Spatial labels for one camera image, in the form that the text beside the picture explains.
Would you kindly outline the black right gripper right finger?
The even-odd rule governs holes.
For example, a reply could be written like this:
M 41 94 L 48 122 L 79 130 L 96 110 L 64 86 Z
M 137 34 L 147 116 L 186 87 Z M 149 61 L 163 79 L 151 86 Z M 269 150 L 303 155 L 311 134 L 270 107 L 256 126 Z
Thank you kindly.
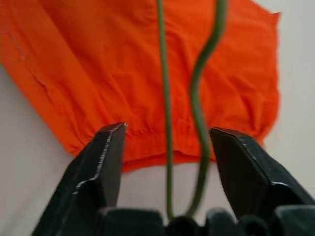
M 210 130 L 240 236 L 315 236 L 315 198 L 251 136 Z

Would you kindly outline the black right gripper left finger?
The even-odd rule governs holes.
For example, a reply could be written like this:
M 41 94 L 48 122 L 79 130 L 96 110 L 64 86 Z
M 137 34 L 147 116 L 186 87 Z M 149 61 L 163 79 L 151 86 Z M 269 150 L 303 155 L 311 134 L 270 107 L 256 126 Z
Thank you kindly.
M 116 207 L 125 123 L 101 128 L 68 165 L 31 236 L 96 236 L 98 212 Z

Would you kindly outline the green cables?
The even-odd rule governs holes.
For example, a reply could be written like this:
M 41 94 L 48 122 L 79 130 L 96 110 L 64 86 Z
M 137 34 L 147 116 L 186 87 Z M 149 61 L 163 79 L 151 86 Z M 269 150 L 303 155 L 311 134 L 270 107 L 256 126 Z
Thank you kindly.
M 208 166 L 212 159 L 212 141 L 209 138 L 209 133 L 205 124 L 201 105 L 199 101 L 199 85 L 201 74 L 206 65 L 207 60 L 212 55 L 216 48 L 222 33 L 224 31 L 224 24 L 227 13 L 227 0 L 216 0 L 214 26 L 212 32 L 203 46 L 196 63 L 193 68 L 191 82 L 189 86 L 190 106 L 193 116 L 194 125 L 198 134 L 201 157 L 199 162 L 199 171 L 197 181 L 195 184 L 195 193 L 192 201 L 185 211 L 184 216 L 192 218 L 200 205 L 205 181 L 208 172 Z M 168 75 L 167 64 L 167 49 L 164 30 L 164 15 L 162 0 L 157 0 L 157 19 L 158 19 L 158 36 L 159 36 L 159 49 L 160 60 L 162 68 L 162 84 L 163 84 L 163 97 L 164 97 L 164 112 L 165 112 L 165 132 L 166 132 L 166 152 L 167 152 L 167 165 L 166 165 L 166 213 L 169 220 L 175 219 L 173 213 L 173 133 L 172 133 L 172 116 L 171 116 L 171 92 L 170 82 Z

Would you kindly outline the orange shorts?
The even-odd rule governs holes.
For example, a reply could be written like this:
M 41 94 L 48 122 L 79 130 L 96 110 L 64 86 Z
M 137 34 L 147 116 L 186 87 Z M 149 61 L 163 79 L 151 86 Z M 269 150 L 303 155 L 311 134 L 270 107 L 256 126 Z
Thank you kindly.
M 273 128 L 280 16 L 228 0 L 200 81 L 208 127 Z M 0 62 L 68 153 L 124 122 L 125 172 L 166 163 L 156 0 L 0 0 Z

